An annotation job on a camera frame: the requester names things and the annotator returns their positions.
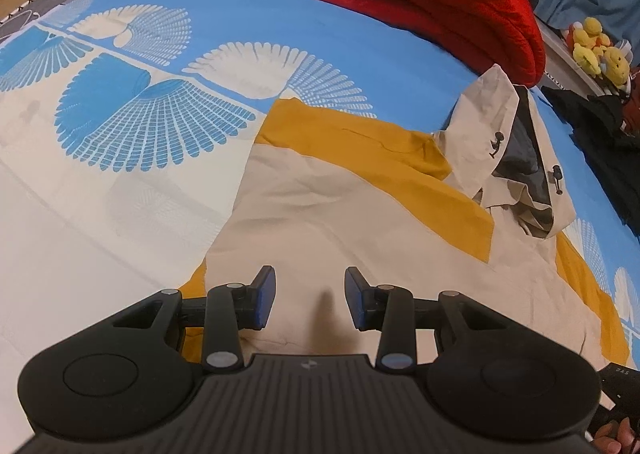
bed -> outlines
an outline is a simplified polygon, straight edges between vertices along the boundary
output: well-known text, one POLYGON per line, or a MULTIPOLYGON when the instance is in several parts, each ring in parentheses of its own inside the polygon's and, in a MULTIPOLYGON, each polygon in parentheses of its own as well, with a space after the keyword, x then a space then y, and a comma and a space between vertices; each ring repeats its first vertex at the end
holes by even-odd
MULTIPOLYGON (((33 0, 0 39, 2 452, 30 435, 15 392, 30 357, 198 271, 274 99, 430 133, 477 78, 426 40, 315 0, 33 0)), ((640 244, 532 95, 578 216, 565 234, 636 365, 640 244)))

drawstring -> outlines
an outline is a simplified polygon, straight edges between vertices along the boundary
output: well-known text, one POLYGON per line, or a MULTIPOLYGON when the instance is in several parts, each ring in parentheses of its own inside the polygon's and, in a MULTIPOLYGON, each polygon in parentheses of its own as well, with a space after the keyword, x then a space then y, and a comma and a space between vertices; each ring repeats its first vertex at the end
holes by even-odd
POLYGON ((491 156, 493 159, 495 159, 495 155, 498 153, 498 150, 500 150, 500 143, 502 143, 503 141, 504 134, 502 132, 496 132, 495 141, 491 142, 491 147, 494 149, 494 152, 489 154, 489 156, 491 156))
POLYGON ((562 170, 559 165, 554 165, 553 177, 556 181, 556 194, 561 195, 562 190, 560 190, 560 180, 562 179, 562 170))

